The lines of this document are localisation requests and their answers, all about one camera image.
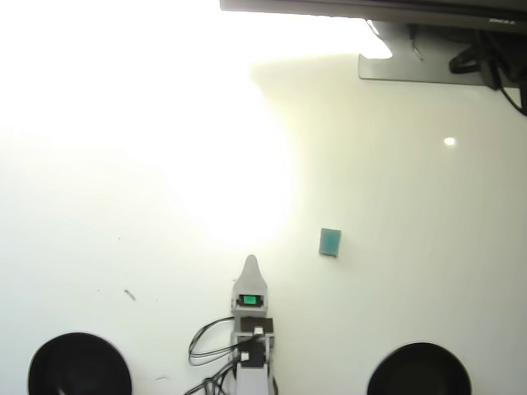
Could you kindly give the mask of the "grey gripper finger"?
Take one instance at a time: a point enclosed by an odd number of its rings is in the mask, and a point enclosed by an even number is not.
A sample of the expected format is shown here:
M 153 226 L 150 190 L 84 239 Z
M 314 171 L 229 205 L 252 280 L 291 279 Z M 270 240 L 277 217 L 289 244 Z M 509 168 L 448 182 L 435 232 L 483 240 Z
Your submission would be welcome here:
M 249 255 L 240 276 L 233 285 L 233 290 L 267 290 L 267 283 L 259 269 L 259 262 L 255 255 Z

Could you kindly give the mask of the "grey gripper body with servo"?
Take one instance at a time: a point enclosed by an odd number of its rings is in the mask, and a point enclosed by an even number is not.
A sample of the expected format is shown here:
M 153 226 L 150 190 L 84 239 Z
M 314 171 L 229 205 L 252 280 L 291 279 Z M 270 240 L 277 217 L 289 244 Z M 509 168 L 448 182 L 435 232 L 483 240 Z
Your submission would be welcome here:
M 267 288 L 233 289 L 231 294 L 231 313 L 235 317 L 263 318 L 268 312 Z

